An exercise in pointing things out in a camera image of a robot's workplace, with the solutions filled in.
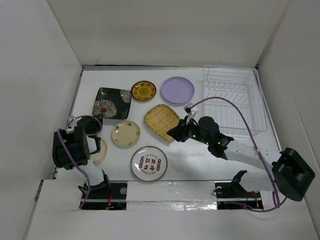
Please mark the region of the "black floral square plate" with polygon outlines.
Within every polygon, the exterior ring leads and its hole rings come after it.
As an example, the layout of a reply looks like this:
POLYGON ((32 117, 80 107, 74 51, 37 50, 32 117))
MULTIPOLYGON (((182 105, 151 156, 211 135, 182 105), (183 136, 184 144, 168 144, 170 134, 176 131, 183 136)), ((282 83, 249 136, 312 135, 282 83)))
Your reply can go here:
POLYGON ((92 115, 106 119, 125 120, 129 116, 132 102, 130 90, 100 87, 97 91, 92 115))

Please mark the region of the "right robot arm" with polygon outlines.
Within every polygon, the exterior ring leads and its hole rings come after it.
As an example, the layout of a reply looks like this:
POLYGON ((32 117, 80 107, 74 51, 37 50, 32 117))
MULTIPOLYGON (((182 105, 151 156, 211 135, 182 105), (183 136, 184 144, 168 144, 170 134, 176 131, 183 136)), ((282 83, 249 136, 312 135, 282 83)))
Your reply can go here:
POLYGON ((199 121, 187 117, 180 119, 167 135, 178 142, 193 139, 206 144, 216 158, 261 169, 260 173, 240 170, 233 177, 231 191, 237 197, 252 191, 279 191, 286 198, 300 202, 316 176, 295 149, 287 147, 283 151, 270 151, 240 143, 222 134, 219 125, 209 116, 201 117, 199 121))

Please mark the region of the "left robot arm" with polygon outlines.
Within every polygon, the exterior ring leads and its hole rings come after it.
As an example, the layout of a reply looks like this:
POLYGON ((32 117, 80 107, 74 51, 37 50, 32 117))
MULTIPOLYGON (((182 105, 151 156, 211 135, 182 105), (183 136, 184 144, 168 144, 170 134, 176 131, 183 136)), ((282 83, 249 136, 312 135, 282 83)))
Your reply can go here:
POLYGON ((85 199, 106 199, 113 189, 107 174, 93 157, 102 152, 103 115, 70 116, 66 129, 53 134, 52 159, 59 169, 73 171, 83 179, 78 189, 85 199))

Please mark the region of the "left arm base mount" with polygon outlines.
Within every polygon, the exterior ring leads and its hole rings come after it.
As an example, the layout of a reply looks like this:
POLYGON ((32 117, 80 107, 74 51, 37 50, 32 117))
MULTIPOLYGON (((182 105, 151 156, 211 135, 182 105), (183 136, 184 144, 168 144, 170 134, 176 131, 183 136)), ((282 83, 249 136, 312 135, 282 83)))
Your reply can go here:
POLYGON ((78 186, 81 191, 79 208, 82 210, 126 210, 127 209, 127 181, 109 181, 108 185, 102 182, 91 186, 88 197, 88 185, 86 182, 78 186))

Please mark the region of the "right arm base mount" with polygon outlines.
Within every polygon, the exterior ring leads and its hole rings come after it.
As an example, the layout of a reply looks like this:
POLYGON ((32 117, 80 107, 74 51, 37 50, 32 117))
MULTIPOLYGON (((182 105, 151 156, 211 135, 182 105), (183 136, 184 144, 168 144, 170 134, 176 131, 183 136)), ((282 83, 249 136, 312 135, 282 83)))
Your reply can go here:
POLYGON ((239 171, 231 181, 214 183, 211 195, 217 199, 218 210, 263 210, 263 201, 260 192, 246 191, 241 180, 246 170, 239 171))

